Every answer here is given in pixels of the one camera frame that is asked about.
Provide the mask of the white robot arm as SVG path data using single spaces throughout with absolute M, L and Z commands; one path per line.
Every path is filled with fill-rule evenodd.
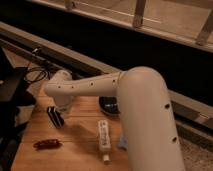
M 116 97 L 131 171 L 186 171 L 166 83 L 156 70 L 127 71 L 72 80 L 64 70 L 45 93 L 61 112 L 74 96 Z

